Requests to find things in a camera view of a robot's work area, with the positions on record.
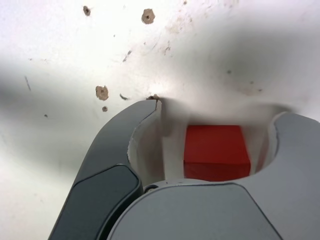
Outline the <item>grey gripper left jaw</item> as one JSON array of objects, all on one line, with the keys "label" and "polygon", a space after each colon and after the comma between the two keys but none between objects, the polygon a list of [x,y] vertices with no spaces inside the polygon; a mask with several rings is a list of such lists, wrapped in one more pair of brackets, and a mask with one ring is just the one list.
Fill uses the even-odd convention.
[{"label": "grey gripper left jaw", "polygon": [[161,102],[125,108],[98,132],[56,223],[52,240],[105,240],[144,186],[165,177]]}]

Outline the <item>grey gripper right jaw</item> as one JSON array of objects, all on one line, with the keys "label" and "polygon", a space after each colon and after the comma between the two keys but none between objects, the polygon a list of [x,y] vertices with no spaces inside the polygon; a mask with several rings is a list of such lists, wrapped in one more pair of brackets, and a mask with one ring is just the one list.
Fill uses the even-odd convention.
[{"label": "grey gripper right jaw", "polygon": [[294,113],[271,123],[273,159],[249,177],[190,180],[144,194],[119,217],[110,240],[317,240],[320,124]]}]

